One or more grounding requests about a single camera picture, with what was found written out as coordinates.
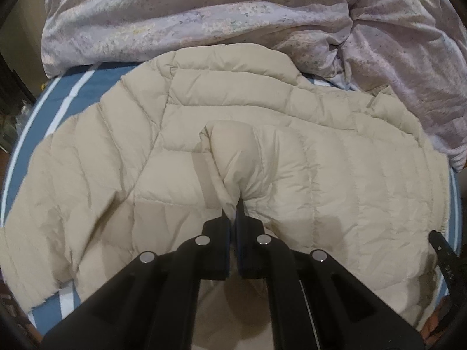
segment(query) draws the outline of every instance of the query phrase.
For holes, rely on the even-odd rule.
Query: bed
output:
[[[101,95],[111,88],[123,74],[136,66],[137,63],[102,63],[80,66],[51,80],[34,107],[12,153],[2,192],[0,210],[0,224],[2,226],[27,172],[29,159],[37,144],[49,133],[54,132],[66,118],[78,114],[89,105],[98,102]],[[320,77],[307,75],[307,78],[313,84],[331,85]],[[462,240],[461,199],[456,172],[452,169],[450,170],[450,195],[450,221],[444,235],[451,247],[459,253]],[[442,277],[438,277],[436,301],[439,301],[447,293],[444,280]],[[80,299],[73,282],[69,282],[62,286],[59,293],[29,312],[28,317],[38,331],[44,335],[79,304]]]

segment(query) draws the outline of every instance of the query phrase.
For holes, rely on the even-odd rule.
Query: beige down jacket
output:
[[[449,216],[446,157],[390,89],[313,85],[259,45],[165,53],[66,120],[34,151],[1,268],[26,311],[70,279],[84,300],[140,252],[177,249],[221,209],[233,218],[240,196],[292,249],[330,252],[415,323],[427,236]],[[271,341],[257,291],[204,283],[194,345]]]

